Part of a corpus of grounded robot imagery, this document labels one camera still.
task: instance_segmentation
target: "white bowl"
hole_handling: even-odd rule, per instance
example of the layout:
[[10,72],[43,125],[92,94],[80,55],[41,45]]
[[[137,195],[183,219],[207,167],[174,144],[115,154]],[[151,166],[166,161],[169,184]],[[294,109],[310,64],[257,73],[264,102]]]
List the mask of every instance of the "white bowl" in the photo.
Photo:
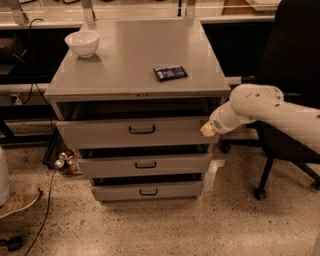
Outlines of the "white bowl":
[[95,31],[78,31],[64,39],[69,49],[82,58],[92,56],[99,45],[99,34]]

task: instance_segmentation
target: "open drawer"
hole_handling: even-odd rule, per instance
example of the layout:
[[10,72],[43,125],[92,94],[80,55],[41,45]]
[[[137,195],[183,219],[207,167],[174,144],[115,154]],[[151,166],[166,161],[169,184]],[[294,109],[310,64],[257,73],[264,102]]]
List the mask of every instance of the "open drawer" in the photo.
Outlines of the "open drawer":
[[161,184],[135,184],[123,186],[96,186],[92,194],[97,201],[125,201],[198,197],[203,190],[203,182],[179,182]]
[[79,159],[81,172],[89,178],[205,173],[212,155],[154,155]]
[[209,116],[223,97],[159,98],[58,102],[60,120],[110,120],[179,116]]
[[205,137],[200,132],[207,119],[201,116],[63,121],[57,127],[72,149],[215,143],[216,137]]

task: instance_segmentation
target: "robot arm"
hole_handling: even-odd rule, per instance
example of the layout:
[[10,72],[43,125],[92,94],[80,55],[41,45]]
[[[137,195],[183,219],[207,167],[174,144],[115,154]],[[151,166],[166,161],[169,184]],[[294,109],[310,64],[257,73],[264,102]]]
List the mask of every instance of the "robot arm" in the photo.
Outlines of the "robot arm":
[[242,84],[201,128],[204,136],[228,133],[242,124],[263,121],[320,153],[320,110],[285,102],[274,86]]

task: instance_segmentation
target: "desk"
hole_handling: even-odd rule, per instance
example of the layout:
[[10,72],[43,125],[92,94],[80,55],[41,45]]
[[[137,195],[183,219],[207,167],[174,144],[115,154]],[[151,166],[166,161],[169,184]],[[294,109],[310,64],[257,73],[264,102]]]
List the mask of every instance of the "desk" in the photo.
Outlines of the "desk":
[[[97,21],[96,54],[70,51],[45,94],[96,200],[198,197],[217,137],[199,129],[229,94],[199,20]],[[159,82],[153,68],[183,65]]]

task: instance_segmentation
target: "black cable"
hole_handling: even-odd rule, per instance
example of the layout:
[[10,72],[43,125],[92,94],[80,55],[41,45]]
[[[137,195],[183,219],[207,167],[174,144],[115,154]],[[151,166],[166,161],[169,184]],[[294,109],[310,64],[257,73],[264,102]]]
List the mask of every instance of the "black cable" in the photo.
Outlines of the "black cable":
[[41,231],[47,221],[47,218],[48,218],[48,215],[49,215],[49,211],[50,211],[50,201],[51,201],[51,191],[52,191],[52,182],[53,182],[53,178],[54,178],[54,175],[56,174],[57,170],[55,169],[53,174],[52,174],[52,177],[51,177],[51,181],[50,181],[50,185],[49,185],[49,193],[48,193],[48,204],[47,204],[47,212],[46,212],[46,215],[44,217],[44,220],[42,222],[42,225],[41,225],[41,228],[40,230],[38,231],[37,235],[36,235],[36,238],[33,240],[32,244],[30,245],[28,251],[26,252],[25,256],[27,256],[29,254],[29,252],[31,251],[31,249],[33,248],[34,244],[36,243],[38,237],[40,236],[41,234]]
[[[36,18],[36,19],[33,19],[30,24],[29,24],[29,28],[28,28],[28,49],[30,49],[30,52],[31,52],[31,57],[32,57],[32,70],[29,69],[28,65],[25,63],[25,61],[18,55],[16,54],[13,54],[13,56],[15,56],[16,58],[18,58],[22,63],[23,65],[25,66],[25,68],[27,69],[30,77],[31,77],[31,87],[30,87],[30,91],[29,91],[29,95],[28,95],[28,98],[26,101],[22,102],[23,105],[27,104],[30,99],[31,99],[31,96],[32,96],[32,92],[33,92],[33,85],[36,86],[40,96],[42,97],[42,99],[44,100],[44,102],[46,103],[46,105],[50,105],[48,103],[48,101],[46,100],[46,98],[44,97],[43,93],[41,92],[38,84],[36,82],[34,82],[34,69],[35,69],[35,57],[34,57],[34,52],[33,52],[33,48],[32,48],[32,44],[31,44],[31,28],[32,28],[32,24],[35,22],[35,21],[43,21],[43,19],[40,19],[40,18]],[[53,120],[52,120],[52,117],[50,117],[50,128],[51,128],[51,131],[54,132],[54,128],[53,128]]]

